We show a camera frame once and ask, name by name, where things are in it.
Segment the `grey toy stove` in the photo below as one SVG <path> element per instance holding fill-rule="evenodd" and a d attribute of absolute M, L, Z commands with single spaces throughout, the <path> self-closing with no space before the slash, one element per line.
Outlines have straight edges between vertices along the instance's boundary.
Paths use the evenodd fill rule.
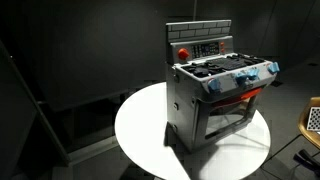
<path fill-rule="evenodd" d="M 278 73 L 271 74 L 273 61 L 236 53 L 230 35 L 230 20 L 171 22 L 166 25 L 167 119 L 176 136 L 190 152 L 202 149 L 247 126 L 253 119 L 257 96 L 239 103 L 212 104 L 255 88 L 266 88 Z M 178 50 L 189 57 L 181 60 Z M 258 69 L 256 80 L 239 86 L 238 74 Z M 217 79 L 219 92 L 210 92 L 208 82 Z"/>

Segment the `left blue stove knob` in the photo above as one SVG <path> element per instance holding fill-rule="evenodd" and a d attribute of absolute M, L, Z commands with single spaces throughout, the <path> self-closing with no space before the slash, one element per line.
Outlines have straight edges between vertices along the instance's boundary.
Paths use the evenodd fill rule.
<path fill-rule="evenodd" d="M 208 82 L 208 89 L 210 92 L 219 92 L 220 91 L 220 82 L 217 79 L 211 79 Z"/>

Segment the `blue stove knob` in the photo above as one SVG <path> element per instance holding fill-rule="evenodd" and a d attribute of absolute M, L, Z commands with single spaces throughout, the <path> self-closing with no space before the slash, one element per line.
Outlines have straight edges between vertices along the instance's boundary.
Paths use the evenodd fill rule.
<path fill-rule="evenodd" d="M 280 68 L 279 68 L 278 63 L 277 63 L 277 62 L 271 63 L 271 64 L 268 66 L 268 71 L 269 71 L 271 74 L 278 73 L 278 72 L 280 71 Z"/>
<path fill-rule="evenodd" d="M 258 69 L 250 69 L 247 73 L 249 80 L 256 80 L 258 78 L 259 70 Z"/>
<path fill-rule="evenodd" d="M 210 92 L 219 92 L 220 91 L 220 82 L 217 79 L 211 79 L 208 82 L 208 89 Z"/>
<path fill-rule="evenodd" d="M 247 80 L 248 76 L 246 74 L 238 74 L 236 77 L 235 77 L 235 80 L 237 82 L 237 84 L 239 86 L 243 85 L 246 80 Z"/>

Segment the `right blue stove knob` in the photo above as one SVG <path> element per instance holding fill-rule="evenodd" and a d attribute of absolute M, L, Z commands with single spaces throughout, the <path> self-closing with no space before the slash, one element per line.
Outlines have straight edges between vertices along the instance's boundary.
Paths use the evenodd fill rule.
<path fill-rule="evenodd" d="M 268 66 L 268 71 L 269 71 L 271 74 L 278 73 L 278 72 L 280 71 L 280 68 L 279 68 L 278 63 L 277 63 L 277 62 L 271 63 L 271 64 Z"/>

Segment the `round white table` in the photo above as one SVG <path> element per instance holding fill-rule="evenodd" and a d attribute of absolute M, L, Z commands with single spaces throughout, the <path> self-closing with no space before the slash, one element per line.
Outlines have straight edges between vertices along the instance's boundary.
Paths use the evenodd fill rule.
<path fill-rule="evenodd" d="M 243 180 L 266 160 L 271 134 L 256 112 L 247 127 L 188 153 L 167 127 L 166 85 L 131 95 L 115 120 L 117 141 L 130 160 L 162 180 Z"/>

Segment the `large red round knob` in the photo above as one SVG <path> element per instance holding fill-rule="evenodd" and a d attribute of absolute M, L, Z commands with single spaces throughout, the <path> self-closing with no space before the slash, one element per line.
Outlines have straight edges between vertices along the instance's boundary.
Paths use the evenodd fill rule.
<path fill-rule="evenodd" d="M 186 48 L 181 48 L 178 50 L 178 57 L 181 60 L 186 60 L 189 57 L 189 52 Z"/>

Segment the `checkerboard calibration card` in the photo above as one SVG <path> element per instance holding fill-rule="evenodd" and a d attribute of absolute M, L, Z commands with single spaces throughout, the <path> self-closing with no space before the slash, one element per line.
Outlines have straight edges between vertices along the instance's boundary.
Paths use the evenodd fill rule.
<path fill-rule="evenodd" d="M 320 107 L 311 107 L 308 115 L 307 130 L 320 131 Z"/>

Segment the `wooden chair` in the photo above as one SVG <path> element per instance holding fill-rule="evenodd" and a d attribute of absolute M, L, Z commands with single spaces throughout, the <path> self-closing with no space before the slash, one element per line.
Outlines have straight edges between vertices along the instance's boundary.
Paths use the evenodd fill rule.
<path fill-rule="evenodd" d="M 300 133 L 316 148 L 320 149 L 320 135 L 317 132 L 307 130 L 307 121 L 312 107 L 320 107 L 320 97 L 311 97 L 304 107 L 298 119 L 298 129 Z"/>

